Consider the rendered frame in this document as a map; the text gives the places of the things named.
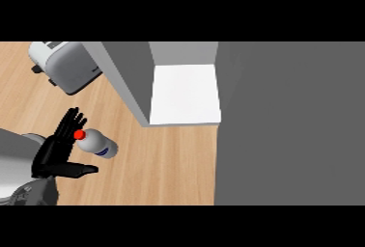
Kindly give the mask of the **silver toaster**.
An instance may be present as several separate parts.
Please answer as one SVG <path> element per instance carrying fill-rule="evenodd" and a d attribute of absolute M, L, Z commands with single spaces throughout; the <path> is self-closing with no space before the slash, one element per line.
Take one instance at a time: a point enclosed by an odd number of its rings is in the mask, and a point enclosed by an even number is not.
<path fill-rule="evenodd" d="M 101 75 L 101 70 L 79 41 L 33 41 L 27 47 L 33 73 L 42 72 L 50 83 L 75 95 Z"/>

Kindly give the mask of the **dark grey cabinet door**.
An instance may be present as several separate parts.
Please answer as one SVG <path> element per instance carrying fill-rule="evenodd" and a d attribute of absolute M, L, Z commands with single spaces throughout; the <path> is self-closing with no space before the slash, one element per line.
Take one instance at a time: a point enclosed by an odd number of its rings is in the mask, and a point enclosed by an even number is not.
<path fill-rule="evenodd" d="M 365 42 L 216 53 L 218 205 L 365 205 Z"/>

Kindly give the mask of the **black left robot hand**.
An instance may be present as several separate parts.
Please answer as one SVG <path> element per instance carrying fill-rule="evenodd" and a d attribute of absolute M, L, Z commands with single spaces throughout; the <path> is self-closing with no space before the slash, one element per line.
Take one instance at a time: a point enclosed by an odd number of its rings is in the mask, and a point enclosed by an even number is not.
<path fill-rule="evenodd" d="M 67 161 L 73 148 L 73 132 L 82 129 L 86 122 L 78 108 L 69 108 L 60 119 L 54 133 L 45 138 L 30 164 L 33 178 L 81 178 L 98 171 L 94 165 Z"/>

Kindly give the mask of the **red-capped water bottle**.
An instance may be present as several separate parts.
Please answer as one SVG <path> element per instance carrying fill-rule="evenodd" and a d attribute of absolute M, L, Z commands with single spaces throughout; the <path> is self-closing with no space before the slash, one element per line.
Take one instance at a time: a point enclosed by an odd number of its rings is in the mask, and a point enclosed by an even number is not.
<path fill-rule="evenodd" d="M 101 158 L 112 158 L 117 152 L 115 142 L 103 136 L 95 129 L 78 129 L 73 131 L 73 139 L 78 148 L 88 153 L 92 153 Z"/>

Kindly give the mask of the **grey open cabinet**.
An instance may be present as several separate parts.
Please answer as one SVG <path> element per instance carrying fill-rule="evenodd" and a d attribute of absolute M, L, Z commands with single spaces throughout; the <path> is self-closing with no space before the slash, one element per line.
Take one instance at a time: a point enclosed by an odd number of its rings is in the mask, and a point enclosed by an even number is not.
<path fill-rule="evenodd" d="M 214 41 L 82 45 L 143 127 L 221 122 Z"/>

